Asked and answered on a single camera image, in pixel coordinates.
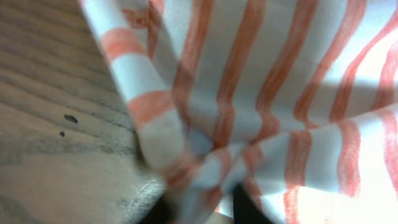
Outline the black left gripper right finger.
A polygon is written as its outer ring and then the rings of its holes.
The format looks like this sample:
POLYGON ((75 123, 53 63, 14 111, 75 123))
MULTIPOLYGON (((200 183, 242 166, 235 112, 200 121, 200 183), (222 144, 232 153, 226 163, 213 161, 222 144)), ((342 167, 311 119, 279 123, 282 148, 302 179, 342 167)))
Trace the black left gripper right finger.
POLYGON ((241 185, 233 190, 234 224, 272 224, 255 206, 241 185))

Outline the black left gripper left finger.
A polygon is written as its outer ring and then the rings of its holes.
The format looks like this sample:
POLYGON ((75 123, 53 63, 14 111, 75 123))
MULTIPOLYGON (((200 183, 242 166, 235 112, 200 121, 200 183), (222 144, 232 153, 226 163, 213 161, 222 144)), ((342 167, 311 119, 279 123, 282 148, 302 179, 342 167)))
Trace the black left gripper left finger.
POLYGON ((163 195, 137 224, 170 224, 173 219, 171 206, 163 195))

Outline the orange white striped shirt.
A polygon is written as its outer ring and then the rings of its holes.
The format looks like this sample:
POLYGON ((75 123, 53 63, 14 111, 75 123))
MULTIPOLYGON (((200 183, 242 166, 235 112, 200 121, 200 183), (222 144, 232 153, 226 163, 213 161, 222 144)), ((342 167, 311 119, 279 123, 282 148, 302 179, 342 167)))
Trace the orange white striped shirt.
POLYGON ((80 7, 171 223, 397 222, 396 0, 80 7))

